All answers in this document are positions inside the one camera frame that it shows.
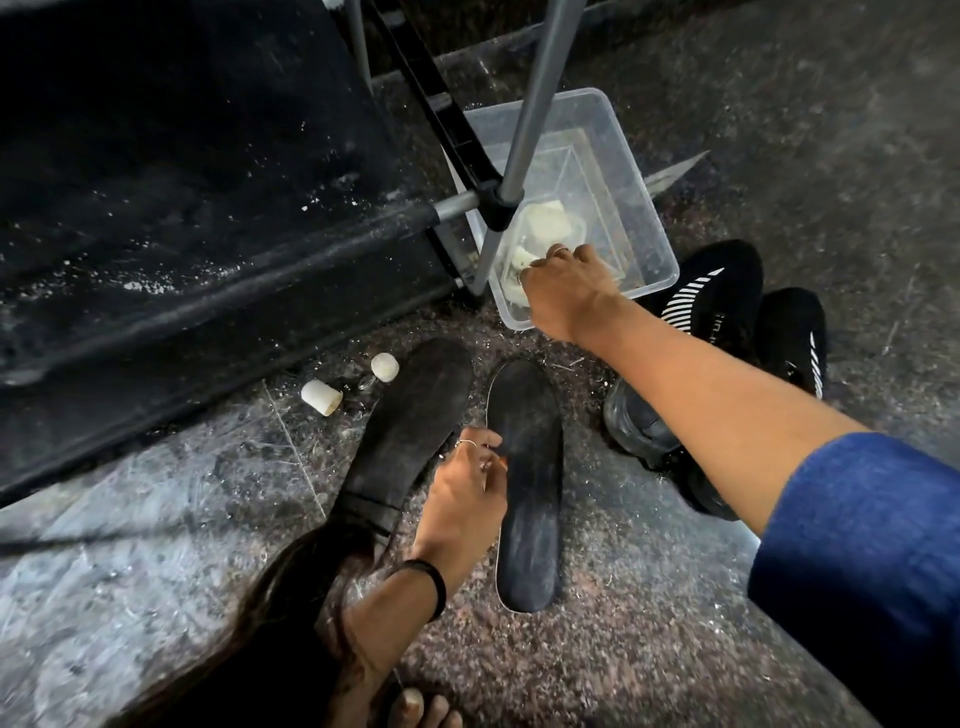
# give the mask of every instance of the granite floor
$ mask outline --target granite floor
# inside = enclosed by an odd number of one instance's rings
[[[602,6],[564,87],[610,96],[646,173],[709,149],[659,201],[678,255],[755,241],[768,287],[823,297],[832,403],[960,465],[960,15],[935,0],[662,5]],[[518,98],[530,39],[444,56],[455,95]],[[439,147],[402,82],[382,77],[377,94],[444,195]],[[375,402],[356,389],[367,359],[432,336],[473,353],[465,423],[483,422],[486,384],[510,356],[542,363],[561,393],[564,584],[552,608],[507,613],[488,558],[411,648],[404,680],[443,689],[478,725],[871,724],[746,601],[756,539],[692,512],[609,448],[610,370],[508,331],[491,304],[456,303],[257,383],[0,513],[5,724],[96,725],[209,649],[256,570],[322,522]],[[313,377],[347,390],[328,420],[299,400]]]

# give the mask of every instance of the shoe insole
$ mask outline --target shoe insole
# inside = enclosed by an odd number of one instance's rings
[[[553,385],[527,359],[505,364],[490,387],[487,427],[503,437],[507,516],[496,553],[496,590],[513,612],[549,606],[560,584],[564,428]]]
[[[358,518],[389,542],[417,477],[459,426],[472,382],[460,344],[417,347],[374,406],[330,515]]]

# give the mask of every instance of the striped sneaker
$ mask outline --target striped sneaker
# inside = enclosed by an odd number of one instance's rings
[[[827,385],[827,316],[815,293],[784,288],[760,304],[754,337],[763,369],[818,400]]]
[[[674,286],[640,304],[679,330],[753,363],[762,292],[763,265],[756,248],[743,240],[728,240],[693,254],[681,265]],[[736,518],[660,415],[622,378],[604,402],[604,424],[616,443],[645,468],[667,473],[694,508]]]

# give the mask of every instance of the bare foot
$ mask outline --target bare foot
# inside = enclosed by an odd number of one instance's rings
[[[387,725],[390,728],[463,728],[464,720],[450,710],[449,702],[442,695],[435,695],[429,707],[425,707],[423,693],[407,688],[390,709]]]

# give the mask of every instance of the hand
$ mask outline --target hand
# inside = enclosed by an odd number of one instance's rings
[[[591,245],[573,253],[554,245],[520,275],[534,326],[551,339],[583,345],[583,334],[605,310],[623,301]]]
[[[496,541],[507,513],[507,468],[490,448],[503,439],[467,427],[438,469],[423,504],[410,558],[432,564],[452,595]]]

